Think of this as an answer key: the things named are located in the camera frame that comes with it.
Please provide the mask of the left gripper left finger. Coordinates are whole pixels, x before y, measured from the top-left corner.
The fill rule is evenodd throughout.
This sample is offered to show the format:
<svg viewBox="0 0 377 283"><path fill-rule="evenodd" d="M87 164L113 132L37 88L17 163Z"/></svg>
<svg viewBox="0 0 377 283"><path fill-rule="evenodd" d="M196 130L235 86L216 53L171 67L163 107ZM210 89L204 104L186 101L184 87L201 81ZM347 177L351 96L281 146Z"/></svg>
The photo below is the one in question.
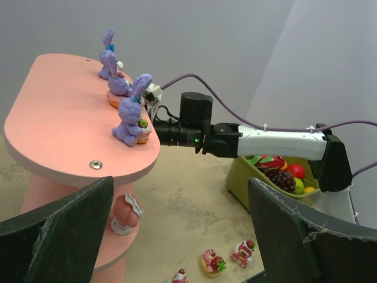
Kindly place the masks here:
<svg viewBox="0 0 377 283"><path fill-rule="evenodd" d="M114 197L114 179L1 222L1 282L90 282Z"/></svg>

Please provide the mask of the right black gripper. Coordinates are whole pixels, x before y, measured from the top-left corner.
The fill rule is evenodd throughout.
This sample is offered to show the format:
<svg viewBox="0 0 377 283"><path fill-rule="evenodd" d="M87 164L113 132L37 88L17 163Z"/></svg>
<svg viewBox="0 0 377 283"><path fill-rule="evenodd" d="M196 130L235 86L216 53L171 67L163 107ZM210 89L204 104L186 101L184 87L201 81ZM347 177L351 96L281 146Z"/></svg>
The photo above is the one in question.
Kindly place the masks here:
<svg viewBox="0 0 377 283"><path fill-rule="evenodd" d="M167 120L153 120L153 127L157 133L158 139L162 146L178 145L179 123L174 118Z"/></svg>

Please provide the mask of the small purple bunny cupcake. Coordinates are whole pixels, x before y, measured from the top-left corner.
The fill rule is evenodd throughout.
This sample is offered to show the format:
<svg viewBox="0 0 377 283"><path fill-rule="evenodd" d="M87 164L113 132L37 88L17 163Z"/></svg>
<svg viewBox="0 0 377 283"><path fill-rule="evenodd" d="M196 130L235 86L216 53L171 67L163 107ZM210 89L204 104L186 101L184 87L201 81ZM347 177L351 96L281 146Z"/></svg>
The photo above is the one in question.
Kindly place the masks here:
<svg viewBox="0 0 377 283"><path fill-rule="evenodd" d="M152 82L150 74L142 74L134 81L131 96L123 99L118 106L118 116L120 124L113 128L111 133L118 140L127 146L133 147L137 144L140 136L146 137L151 133L151 127L140 127L142 111L142 97L147 87Z"/></svg>

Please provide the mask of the strawberry cake toy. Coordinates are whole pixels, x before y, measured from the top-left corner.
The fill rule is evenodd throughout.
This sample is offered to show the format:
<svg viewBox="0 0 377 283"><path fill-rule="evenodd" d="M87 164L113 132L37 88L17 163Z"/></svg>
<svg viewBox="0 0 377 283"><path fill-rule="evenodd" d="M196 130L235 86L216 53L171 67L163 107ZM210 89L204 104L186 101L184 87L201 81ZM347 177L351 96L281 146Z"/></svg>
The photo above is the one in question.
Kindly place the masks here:
<svg viewBox="0 0 377 283"><path fill-rule="evenodd" d="M237 244L231 255L231 259L237 262L241 268L246 268L253 260L256 243L253 240L243 241Z"/></svg>

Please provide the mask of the purple bunny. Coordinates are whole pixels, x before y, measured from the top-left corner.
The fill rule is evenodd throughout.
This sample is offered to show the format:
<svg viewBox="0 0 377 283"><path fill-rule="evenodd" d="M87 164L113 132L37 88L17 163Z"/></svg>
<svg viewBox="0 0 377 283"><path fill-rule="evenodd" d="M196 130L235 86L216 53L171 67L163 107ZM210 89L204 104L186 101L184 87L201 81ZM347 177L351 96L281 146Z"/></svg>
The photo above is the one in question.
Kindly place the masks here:
<svg viewBox="0 0 377 283"><path fill-rule="evenodd" d="M132 94L132 84L129 83L127 77L123 73L123 62L118 61L113 52L109 53L105 66L109 69L107 93L108 102L115 108L119 103L130 97Z"/></svg>

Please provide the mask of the pink white cake toy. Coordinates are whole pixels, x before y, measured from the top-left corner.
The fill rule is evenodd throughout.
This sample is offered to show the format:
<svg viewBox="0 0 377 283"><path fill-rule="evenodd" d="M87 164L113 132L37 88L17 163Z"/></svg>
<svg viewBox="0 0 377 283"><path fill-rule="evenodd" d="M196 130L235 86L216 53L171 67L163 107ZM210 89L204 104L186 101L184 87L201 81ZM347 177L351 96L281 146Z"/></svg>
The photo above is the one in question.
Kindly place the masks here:
<svg viewBox="0 0 377 283"><path fill-rule="evenodd" d="M113 215L111 229L118 235L126 236L137 226L143 211L136 197L127 193L117 197Z"/></svg>

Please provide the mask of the pink round cake toy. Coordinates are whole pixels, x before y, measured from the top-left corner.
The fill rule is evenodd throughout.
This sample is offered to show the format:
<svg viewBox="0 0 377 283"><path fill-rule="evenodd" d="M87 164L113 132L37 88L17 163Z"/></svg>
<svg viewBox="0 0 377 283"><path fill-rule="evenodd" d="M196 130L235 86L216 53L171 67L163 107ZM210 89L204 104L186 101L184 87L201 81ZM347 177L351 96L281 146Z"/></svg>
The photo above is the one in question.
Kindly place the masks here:
<svg viewBox="0 0 377 283"><path fill-rule="evenodd" d="M202 253L200 258L200 268L203 274L215 279L226 269L227 262L213 249L208 249Z"/></svg>

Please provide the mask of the red white cake toy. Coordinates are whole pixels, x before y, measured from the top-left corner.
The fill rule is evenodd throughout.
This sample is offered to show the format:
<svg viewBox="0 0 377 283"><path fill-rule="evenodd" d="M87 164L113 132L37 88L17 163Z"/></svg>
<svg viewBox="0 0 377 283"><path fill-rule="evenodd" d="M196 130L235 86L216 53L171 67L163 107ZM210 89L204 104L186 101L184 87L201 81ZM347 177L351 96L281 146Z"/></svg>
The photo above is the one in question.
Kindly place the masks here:
<svg viewBox="0 0 377 283"><path fill-rule="evenodd" d="M183 268L179 269L174 275L171 283L188 283L186 272Z"/></svg>

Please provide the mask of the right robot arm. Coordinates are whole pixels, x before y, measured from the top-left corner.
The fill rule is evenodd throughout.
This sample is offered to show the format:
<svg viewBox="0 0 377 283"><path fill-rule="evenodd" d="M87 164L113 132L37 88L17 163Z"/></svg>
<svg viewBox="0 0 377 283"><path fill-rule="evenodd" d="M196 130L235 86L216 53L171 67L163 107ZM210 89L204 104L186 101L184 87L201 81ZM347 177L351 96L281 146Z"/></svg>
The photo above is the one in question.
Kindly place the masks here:
<svg viewBox="0 0 377 283"><path fill-rule="evenodd" d="M193 147L197 153L237 158L265 154L306 159L318 181L328 214L356 223L350 186L352 172L344 143L329 130L272 131L237 123L211 123L213 99L186 92L181 95L180 114L168 120L157 117L163 105L149 109L159 141L165 146Z"/></svg>

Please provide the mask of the pink tiered shelf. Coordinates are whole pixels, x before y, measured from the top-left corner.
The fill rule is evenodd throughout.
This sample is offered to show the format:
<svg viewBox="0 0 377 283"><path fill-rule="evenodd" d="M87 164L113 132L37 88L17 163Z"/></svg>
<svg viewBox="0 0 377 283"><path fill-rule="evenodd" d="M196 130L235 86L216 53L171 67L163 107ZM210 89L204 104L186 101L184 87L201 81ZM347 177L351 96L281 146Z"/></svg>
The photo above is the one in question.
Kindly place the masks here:
<svg viewBox="0 0 377 283"><path fill-rule="evenodd" d="M100 63L69 54L40 55L6 118L5 145L30 171L21 214L64 198L111 176L114 197L133 193L133 183L154 166L160 151L155 133L133 148L110 133L119 122L108 104L107 83L98 78ZM90 282L123 282L124 256L137 236L111 230L112 212Z"/></svg>

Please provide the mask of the orange fruit toy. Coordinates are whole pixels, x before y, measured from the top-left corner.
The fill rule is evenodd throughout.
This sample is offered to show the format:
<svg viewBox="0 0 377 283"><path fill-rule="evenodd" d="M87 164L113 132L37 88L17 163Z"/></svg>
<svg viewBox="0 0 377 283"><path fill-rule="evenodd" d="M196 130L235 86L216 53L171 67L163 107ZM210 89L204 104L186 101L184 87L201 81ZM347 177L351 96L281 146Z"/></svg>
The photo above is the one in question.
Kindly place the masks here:
<svg viewBox="0 0 377 283"><path fill-rule="evenodd" d="M307 194L307 193L310 193L310 192L313 192L315 191L316 189L314 187L306 187L304 189L304 194Z"/></svg>

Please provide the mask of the green pear toy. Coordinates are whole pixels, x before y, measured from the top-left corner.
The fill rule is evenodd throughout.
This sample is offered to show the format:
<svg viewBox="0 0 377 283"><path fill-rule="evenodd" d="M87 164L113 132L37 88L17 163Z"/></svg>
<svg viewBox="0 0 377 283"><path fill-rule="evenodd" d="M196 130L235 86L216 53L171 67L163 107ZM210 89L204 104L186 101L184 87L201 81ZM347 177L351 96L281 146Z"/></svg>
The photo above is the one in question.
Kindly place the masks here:
<svg viewBox="0 0 377 283"><path fill-rule="evenodd" d="M302 182L302 180L297 178L297 177L294 177L294 181L296 182L296 184L295 184L295 188L294 188L293 193L296 194L296 195L304 194L305 186L304 186L304 183Z"/></svg>

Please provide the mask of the purple grape bunch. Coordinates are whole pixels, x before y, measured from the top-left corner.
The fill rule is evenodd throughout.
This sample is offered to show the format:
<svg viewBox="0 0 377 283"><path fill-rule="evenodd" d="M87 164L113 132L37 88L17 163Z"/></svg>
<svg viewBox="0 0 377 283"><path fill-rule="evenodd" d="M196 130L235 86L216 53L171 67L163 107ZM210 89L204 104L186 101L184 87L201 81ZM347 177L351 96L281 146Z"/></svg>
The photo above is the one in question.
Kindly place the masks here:
<svg viewBox="0 0 377 283"><path fill-rule="evenodd" d="M277 187L293 193L295 191L295 178L288 172L281 169L264 169L263 174Z"/></svg>

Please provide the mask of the olive green plastic bin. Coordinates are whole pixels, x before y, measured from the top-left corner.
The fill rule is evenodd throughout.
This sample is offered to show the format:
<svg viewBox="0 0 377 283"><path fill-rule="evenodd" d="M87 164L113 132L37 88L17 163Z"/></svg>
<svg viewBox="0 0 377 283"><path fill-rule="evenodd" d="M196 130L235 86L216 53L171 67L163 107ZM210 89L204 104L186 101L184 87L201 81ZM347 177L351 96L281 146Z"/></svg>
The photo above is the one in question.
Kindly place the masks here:
<svg viewBox="0 0 377 283"><path fill-rule="evenodd" d="M305 178L302 179L305 187L314 187L316 190L307 194L296 195L294 193L289 193L281 188L277 187L272 183L264 174L263 170L255 168L249 160L250 157L238 157L233 160L233 163L229 169L229 172L226 177L226 190L230 192L246 209L249 209L249 194L248 194L248 182L250 178L256 178L261 180L267 185L270 185L272 188L277 191L294 198L296 200L302 200L308 198L309 196L314 196L319 194L320 189L318 181L313 177L312 171L309 167L307 160L297 157L284 157L287 161L287 166L293 163L301 165L305 172Z"/></svg>

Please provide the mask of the pink dragon fruit toy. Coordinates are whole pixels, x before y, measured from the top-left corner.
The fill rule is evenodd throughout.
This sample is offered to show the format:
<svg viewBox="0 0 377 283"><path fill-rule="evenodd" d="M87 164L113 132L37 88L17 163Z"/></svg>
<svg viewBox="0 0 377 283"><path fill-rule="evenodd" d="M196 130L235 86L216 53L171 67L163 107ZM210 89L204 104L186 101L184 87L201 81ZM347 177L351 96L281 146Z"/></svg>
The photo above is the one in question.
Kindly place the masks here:
<svg viewBox="0 0 377 283"><path fill-rule="evenodd" d="M287 161L282 156L255 155L249 162L259 170L280 170L287 166Z"/></svg>

